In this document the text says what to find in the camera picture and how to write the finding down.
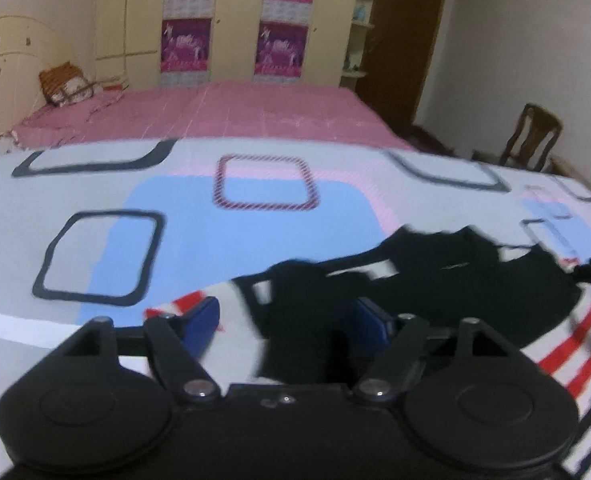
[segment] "wooden door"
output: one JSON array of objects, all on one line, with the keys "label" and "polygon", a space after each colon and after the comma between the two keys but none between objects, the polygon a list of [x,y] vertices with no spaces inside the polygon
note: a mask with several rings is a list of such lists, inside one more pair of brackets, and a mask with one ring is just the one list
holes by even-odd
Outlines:
[{"label": "wooden door", "polygon": [[413,120],[444,0],[375,0],[355,91],[394,132]]}]

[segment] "headboard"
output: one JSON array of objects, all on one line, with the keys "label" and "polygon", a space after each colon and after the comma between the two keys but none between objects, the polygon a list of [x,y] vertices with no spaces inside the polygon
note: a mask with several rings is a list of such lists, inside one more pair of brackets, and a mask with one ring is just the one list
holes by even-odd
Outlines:
[{"label": "headboard", "polygon": [[38,74],[68,60],[71,47],[42,22],[0,16],[0,134],[44,105]]}]

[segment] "wardrobe door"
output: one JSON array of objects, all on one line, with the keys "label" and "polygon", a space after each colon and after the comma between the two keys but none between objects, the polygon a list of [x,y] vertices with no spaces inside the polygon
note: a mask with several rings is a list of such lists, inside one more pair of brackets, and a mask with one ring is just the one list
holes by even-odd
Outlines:
[{"label": "wardrobe door", "polygon": [[211,81],[252,81],[262,0],[215,0]]},{"label": "wardrobe door", "polygon": [[126,53],[160,52],[164,0],[126,0]]},{"label": "wardrobe door", "polygon": [[96,57],[124,54],[124,6],[126,0],[96,0]]},{"label": "wardrobe door", "polygon": [[314,0],[302,82],[339,86],[355,0]]},{"label": "wardrobe door", "polygon": [[160,53],[126,56],[130,90],[149,90],[160,86]]}]

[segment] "pillow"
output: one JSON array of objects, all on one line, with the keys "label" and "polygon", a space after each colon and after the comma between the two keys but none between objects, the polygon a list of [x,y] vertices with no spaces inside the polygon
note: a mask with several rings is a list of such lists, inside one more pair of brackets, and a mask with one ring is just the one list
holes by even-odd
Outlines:
[{"label": "pillow", "polygon": [[100,85],[89,82],[82,70],[68,61],[40,72],[40,84],[46,100],[56,106],[81,103],[102,91]]}]

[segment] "pink bedsheet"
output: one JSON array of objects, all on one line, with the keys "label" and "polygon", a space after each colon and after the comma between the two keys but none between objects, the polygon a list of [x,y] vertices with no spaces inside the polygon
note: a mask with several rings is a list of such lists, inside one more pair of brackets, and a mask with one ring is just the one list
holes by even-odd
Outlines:
[{"label": "pink bedsheet", "polygon": [[15,131],[31,149],[112,139],[268,137],[414,150],[350,90],[306,85],[104,92],[78,105],[44,107]]}]

